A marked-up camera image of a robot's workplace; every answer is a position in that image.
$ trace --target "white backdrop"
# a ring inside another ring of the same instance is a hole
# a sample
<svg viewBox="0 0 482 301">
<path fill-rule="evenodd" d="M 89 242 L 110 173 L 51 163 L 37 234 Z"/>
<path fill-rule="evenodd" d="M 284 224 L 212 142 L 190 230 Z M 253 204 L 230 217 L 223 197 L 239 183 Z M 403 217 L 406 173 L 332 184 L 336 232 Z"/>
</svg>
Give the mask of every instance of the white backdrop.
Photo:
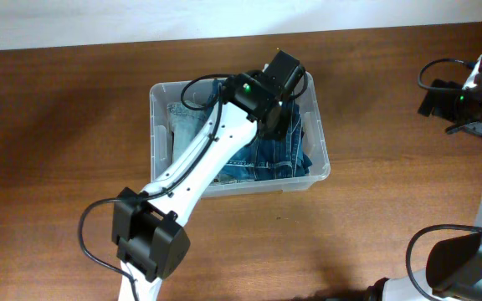
<svg viewBox="0 0 482 301">
<path fill-rule="evenodd" d="M 482 0 L 0 0 L 0 49 L 482 21 Z"/>
</svg>

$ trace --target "jeans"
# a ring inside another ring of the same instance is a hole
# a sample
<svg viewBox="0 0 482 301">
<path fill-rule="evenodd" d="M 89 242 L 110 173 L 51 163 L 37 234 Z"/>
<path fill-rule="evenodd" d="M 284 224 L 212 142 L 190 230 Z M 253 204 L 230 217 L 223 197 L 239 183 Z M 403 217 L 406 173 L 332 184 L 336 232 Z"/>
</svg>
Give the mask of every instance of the jeans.
<svg viewBox="0 0 482 301">
<path fill-rule="evenodd" d="M 213 91 L 209 100 L 218 92 L 219 80 L 213 81 Z M 211 114 L 211 110 L 193 111 L 181 103 L 167 106 L 171 129 L 174 132 L 172 160 L 185 151 L 191 140 L 200 131 Z M 281 141 L 262 140 L 256 137 L 250 144 L 239 150 L 218 173 L 212 185 L 247 181 L 306 176 L 311 166 L 310 158 L 302 152 L 302 119 L 299 106 L 294 102 L 282 104 L 282 110 L 289 110 L 290 126 Z"/>
</svg>

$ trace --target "folded clothing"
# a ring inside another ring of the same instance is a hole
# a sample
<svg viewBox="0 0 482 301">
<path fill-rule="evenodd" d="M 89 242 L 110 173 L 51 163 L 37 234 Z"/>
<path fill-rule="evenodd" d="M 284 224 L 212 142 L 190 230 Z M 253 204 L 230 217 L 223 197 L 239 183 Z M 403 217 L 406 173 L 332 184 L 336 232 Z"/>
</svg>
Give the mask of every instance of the folded clothing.
<svg viewBox="0 0 482 301">
<path fill-rule="evenodd" d="M 218 79 L 213 81 L 213 91 L 208 101 L 218 93 L 221 82 Z M 182 103 L 170 103 L 167 108 L 170 126 L 174 133 L 172 160 L 175 161 L 200 131 L 213 108 L 195 111 L 187 109 Z M 291 113 L 290 126 L 285 138 L 276 141 L 256 137 L 233 155 L 215 177 L 212 185 L 284 179 L 309 174 L 312 163 L 310 158 L 302 152 L 304 133 L 299 106 L 291 101 L 283 103 L 282 110 L 289 110 Z"/>
</svg>

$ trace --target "brown wooden surface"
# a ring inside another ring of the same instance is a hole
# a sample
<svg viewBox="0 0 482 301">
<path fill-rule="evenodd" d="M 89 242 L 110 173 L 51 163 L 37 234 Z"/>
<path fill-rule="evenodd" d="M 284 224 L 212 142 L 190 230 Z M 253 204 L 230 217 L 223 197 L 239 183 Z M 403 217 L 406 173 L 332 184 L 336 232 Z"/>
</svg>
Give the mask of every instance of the brown wooden surface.
<svg viewBox="0 0 482 301">
<path fill-rule="evenodd" d="M 116 300 L 121 277 L 79 250 L 80 213 L 150 175 L 148 92 L 159 82 L 269 62 L 281 47 L 314 77 L 331 175 L 305 192 L 203 199 L 192 246 L 160 300 L 286 300 L 405 275 L 421 227 L 473 223 L 482 140 L 416 114 L 420 68 L 475 59 L 482 23 L 0 52 L 0 300 Z M 463 81 L 466 70 L 432 74 Z M 85 239 L 115 260 L 111 207 Z M 433 243 L 422 239 L 415 268 Z"/>
</svg>

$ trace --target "denim fabric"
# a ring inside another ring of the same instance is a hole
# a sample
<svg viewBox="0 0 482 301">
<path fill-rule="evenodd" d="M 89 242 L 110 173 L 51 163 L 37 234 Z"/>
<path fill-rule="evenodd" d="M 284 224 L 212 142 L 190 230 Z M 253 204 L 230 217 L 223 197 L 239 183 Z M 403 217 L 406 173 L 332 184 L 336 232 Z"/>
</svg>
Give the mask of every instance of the denim fabric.
<svg viewBox="0 0 482 301">
<path fill-rule="evenodd" d="M 218 92 L 218 83 L 219 80 L 213 81 L 213 92 L 209 100 Z M 211 110 L 192 111 L 181 103 L 169 104 L 168 110 L 171 128 L 174 131 L 172 159 L 176 160 L 200 131 Z M 286 137 L 281 141 L 262 140 L 257 137 L 233 155 L 212 185 L 291 178 L 305 176 L 310 172 L 309 167 L 312 163 L 302 152 L 304 133 L 299 106 L 289 102 L 282 104 L 282 110 L 289 110 L 291 113 Z"/>
</svg>

